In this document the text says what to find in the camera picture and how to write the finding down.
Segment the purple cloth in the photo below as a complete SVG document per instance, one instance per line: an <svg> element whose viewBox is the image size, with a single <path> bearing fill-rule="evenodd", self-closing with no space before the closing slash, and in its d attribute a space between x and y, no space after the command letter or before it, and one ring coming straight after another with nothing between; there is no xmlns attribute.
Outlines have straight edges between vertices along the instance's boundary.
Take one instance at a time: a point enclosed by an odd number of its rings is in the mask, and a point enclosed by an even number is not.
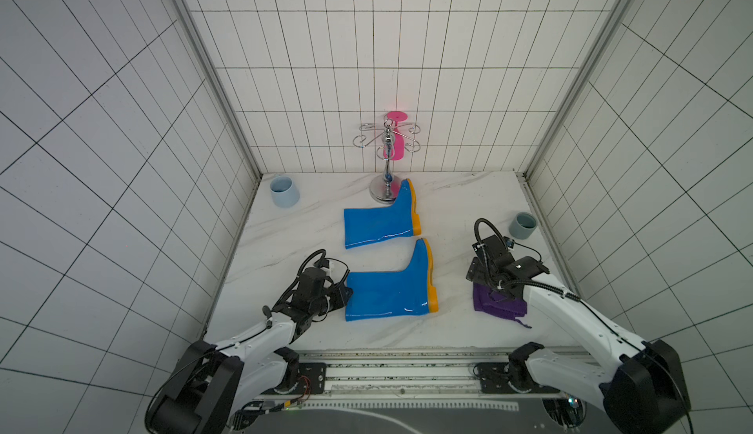
<svg viewBox="0 0 753 434"><path fill-rule="evenodd" d="M527 304L520 298L497 293L478 283L473 285L473 304L476 312L508 320L529 328L522 318L527 315Z"/></svg>

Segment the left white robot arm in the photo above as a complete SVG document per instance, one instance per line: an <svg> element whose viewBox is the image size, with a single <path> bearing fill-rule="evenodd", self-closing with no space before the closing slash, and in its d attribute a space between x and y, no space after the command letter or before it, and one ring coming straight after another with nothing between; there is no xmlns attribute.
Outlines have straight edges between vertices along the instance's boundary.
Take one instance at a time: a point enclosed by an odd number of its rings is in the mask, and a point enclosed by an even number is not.
<svg viewBox="0 0 753 434"><path fill-rule="evenodd" d="M290 345L353 295L350 270L334 280L329 260L300 267L265 319L225 341L192 343L156 391L143 424L149 433L221 433L231 417L273 388L295 388L299 356Z"/></svg>

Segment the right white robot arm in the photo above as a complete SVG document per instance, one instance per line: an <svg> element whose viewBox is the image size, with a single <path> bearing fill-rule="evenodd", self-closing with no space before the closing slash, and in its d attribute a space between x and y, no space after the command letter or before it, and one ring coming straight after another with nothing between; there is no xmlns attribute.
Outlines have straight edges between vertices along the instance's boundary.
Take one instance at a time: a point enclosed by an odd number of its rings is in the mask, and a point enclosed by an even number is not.
<svg viewBox="0 0 753 434"><path fill-rule="evenodd" d="M550 387L605 412L623 433L663 433L689 416L691 402L677 351L649 342L609 320L533 257L514 259L506 243L490 236L473 245L468 281L543 312L594 358L583 363L541 343L513 351L503 377L527 394Z"/></svg>

